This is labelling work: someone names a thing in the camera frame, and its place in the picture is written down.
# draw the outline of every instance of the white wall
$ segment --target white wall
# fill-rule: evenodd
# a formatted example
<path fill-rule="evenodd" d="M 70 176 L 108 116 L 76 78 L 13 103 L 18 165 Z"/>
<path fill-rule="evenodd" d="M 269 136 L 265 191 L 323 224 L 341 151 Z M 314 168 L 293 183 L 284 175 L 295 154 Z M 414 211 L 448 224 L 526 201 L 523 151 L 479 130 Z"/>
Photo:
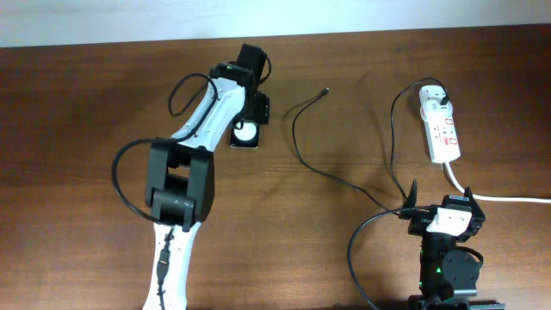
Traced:
<path fill-rule="evenodd" d="M 0 47 L 551 22 L 551 0 L 0 0 Z"/>

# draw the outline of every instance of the white round button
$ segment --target white round button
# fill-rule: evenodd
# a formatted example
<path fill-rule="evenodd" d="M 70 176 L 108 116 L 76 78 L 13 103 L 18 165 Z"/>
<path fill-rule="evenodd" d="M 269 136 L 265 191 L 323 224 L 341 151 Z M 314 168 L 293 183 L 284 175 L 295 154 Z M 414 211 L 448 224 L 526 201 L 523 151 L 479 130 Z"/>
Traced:
<path fill-rule="evenodd" d="M 235 137 L 241 141 L 249 141 L 252 140 L 255 135 L 257 135 L 257 125 L 252 122 L 244 122 L 243 128 L 233 129 L 233 133 L 235 134 Z"/>

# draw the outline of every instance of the white cable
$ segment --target white cable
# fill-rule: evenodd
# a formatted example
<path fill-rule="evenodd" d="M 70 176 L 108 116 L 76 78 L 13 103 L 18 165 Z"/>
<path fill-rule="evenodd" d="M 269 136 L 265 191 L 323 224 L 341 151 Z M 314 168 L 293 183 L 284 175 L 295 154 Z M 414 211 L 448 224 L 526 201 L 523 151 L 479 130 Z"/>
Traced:
<path fill-rule="evenodd" d="M 465 193 L 465 189 L 457 182 L 457 179 L 454 176 L 454 172 L 451 170 L 449 163 L 444 163 L 446 168 L 446 173 L 448 174 L 449 180 L 454 184 L 454 186 L 462 193 Z M 534 203 L 551 203 L 551 199 L 542 199 L 542 198 L 527 198 L 527 197 L 490 197 L 483 195 L 473 195 L 473 198 L 480 199 L 489 202 L 534 202 Z"/>

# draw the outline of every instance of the brown table surface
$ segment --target brown table surface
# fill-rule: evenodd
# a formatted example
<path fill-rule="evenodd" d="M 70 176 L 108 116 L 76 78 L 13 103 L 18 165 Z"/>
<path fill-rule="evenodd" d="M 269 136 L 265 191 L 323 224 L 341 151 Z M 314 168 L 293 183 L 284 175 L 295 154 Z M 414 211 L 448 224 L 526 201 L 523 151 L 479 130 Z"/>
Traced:
<path fill-rule="evenodd" d="M 0 308 L 138 309 L 150 283 L 152 224 L 115 196 L 109 169 L 130 140 L 169 136 L 166 100 L 185 74 L 261 45 L 274 70 L 261 147 L 215 153 L 216 198 L 199 231 L 188 278 L 191 309 L 325 309 L 365 303 L 346 246 L 381 210 L 294 157 L 294 105 L 330 94 L 297 125 L 305 158 L 360 184 L 389 207 L 401 203 L 385 165 L 390 105 L 422 77 L 438 77 L 455 105 L 464 185 L 482 195 L 549 196 L 551 27 L 455 28 L 230 40 L 177 40 L 0 50 Z M 396 171 L 419 182 L 418 203 L 457 193 L 428 156 L 418 89 L 395 110 Z M 192 93 L 186 87 L 184 95 Z M 143 206 L 147 148 L 120 166 Z M 469 245 L 486 263 L 480 299 L 511 309 L 551 303 L 551 208 L 480 201 L 487 221 Z M 378 302 L 418 291 L 421 239 L 386 218 L 357 240 L 353 259 Z"/>

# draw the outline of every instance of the power strip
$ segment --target power strip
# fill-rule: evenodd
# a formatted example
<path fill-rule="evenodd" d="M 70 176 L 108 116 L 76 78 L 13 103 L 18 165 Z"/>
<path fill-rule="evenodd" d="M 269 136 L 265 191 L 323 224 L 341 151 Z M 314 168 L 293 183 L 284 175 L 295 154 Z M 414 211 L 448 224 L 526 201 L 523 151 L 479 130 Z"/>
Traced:
<path fill-rule="evenodd" d="M 449 163 L 461 156 L 455 131 L 454 108 L 450 101 L 443 103 L 444 89 L 436 85 L 421 88 L 421 118 L 429 143 L 430 160 L 436 164 Z"/>

